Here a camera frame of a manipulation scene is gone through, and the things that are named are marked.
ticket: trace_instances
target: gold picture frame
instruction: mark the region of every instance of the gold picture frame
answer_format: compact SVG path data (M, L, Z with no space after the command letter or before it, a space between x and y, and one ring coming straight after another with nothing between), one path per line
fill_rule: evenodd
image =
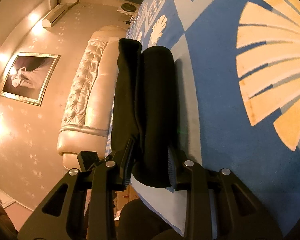
M59 59L60 55L19 52L6 66L0 95L41 106Z

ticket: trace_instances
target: black fabric bag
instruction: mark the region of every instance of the black fabric bag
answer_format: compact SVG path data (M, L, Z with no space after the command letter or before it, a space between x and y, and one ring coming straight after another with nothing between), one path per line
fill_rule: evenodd
M11 233L17 236L18 231L14 227L11 219L8 217L7 213L5 212L3 206L0 204L0 219L5 224L5 226L11 231Z

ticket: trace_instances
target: cream fan pattern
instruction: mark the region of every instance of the cream fan pattern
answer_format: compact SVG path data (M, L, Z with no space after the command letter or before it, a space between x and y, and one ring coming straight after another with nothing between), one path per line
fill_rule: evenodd
M263 1L273 9L248 2L239 21L237 49L261 44L236 57L240 90L252 126L281 109L273 125L295 151L300 140L300 2Z

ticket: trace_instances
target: air conditioner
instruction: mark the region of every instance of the air conditioner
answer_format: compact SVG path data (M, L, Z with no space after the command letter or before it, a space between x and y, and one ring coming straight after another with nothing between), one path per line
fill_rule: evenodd
M42 27L52 27L56 22L75 4L79 1L76 1L73 4L60 3L55 8L53 8L42 20Z
M125 15L135 16L137 8L131 3L123 3L118 9L118 12L124 13Z

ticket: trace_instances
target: metal screw head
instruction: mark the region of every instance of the metal screw head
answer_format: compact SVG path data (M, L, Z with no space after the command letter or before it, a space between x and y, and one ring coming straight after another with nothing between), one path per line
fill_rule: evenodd
M107 167L113 167L113 166L115 166L115 162L114 161L108 161L108 162L106 162L106 166Z
M77 175L78 172L79 172L78 169L71 169L71 170L69 170L69 174L70 174L71 176Z
M221 170L221 173L222 173L223 175L230 175L231 171L230 171L229 169L222 169L222 170Z
M193 165L194 165L194 162L193 162L193 161L191 161L191 160L185 161L185 166L187 166L187 167L192 167Z

